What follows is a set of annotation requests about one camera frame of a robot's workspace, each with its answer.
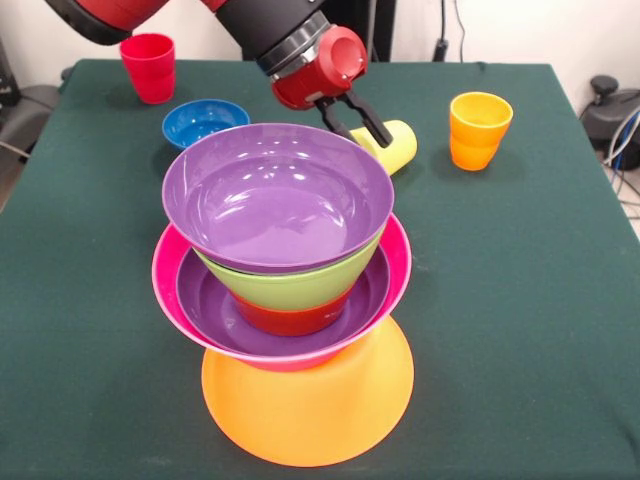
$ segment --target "yellow cup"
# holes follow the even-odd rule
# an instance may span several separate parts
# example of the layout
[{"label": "yellow cup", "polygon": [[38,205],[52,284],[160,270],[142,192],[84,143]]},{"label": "yellow cup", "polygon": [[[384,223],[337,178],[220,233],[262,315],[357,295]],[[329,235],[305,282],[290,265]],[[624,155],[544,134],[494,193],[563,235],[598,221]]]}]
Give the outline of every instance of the yellow cup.
[{"label": "yellow cup", "polygon": [[358,145],[376,157],[387,173],[392,175],[416,156],[418,140],[411,127],[400,120],[389,120],[384,125],[393,136],[393,142],[387,148],[378,145],[365,127],[351,130],[351,135]]}]

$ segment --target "blue bowl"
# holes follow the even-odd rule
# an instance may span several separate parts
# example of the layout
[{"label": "blue bowl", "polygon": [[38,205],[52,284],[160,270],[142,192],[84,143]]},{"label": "blue bowl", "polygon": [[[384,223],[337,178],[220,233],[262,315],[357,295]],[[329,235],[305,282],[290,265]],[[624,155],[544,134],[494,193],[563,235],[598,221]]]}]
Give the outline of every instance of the blue bowl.
[{"label": "blue bowl", "polygon": [[249,123],[249,114],[235,103],[195,100],[171,110],[162,122],[162,133],[175,147],[184,150],[212,133]]}]

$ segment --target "red bowl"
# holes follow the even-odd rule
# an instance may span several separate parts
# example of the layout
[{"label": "red bowl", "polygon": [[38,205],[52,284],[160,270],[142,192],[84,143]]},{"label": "red bowl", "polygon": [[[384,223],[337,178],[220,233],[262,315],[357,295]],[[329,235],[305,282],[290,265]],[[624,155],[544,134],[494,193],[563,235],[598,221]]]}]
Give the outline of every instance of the red bowl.
[{"label": "red bowl", "polygon": [[305,310],[271,310],[230,293],[236,301],[238,311],[254,327],[272,335],[297,337],[318,332],[335,322],[352,289],[353,287],[324,305]]}]

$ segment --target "purple bowl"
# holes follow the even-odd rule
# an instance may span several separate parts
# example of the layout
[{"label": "purple bowl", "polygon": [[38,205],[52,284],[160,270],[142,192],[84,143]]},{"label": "purple bowl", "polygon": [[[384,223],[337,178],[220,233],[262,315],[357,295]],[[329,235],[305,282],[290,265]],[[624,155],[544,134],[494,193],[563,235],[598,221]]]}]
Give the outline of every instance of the purple bowl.
[{"label": "purple bowl", "polygon": [[355,143],[271,123],[224,130],[187,148],[169,167],[162,197],[174,226],[212,261],[282,274],[364,247],[391,214],[393,186]]},{"label": "purple bowl", "polygon": [[176,280],[182,311],[210,342],[248,355],[282,357],[315,352],[357,335],[377,315],[387,296],[390,272],[378,248],[351,291],[340,317],[328,327],[299,337],[271,335],[253,327],[222,283],[189,250]]}]

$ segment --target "orange cup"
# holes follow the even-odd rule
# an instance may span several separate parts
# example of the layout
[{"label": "orange cup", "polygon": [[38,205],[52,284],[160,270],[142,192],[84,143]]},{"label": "orange cup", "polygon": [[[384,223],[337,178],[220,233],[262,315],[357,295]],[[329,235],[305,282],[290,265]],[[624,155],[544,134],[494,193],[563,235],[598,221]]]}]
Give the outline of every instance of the orange cup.
[{"label": "orange cup", "polygon": [[513,108],[491,93],[458,95],[449,106],[451,158],[463,170],[482,170],[511,125]]}]

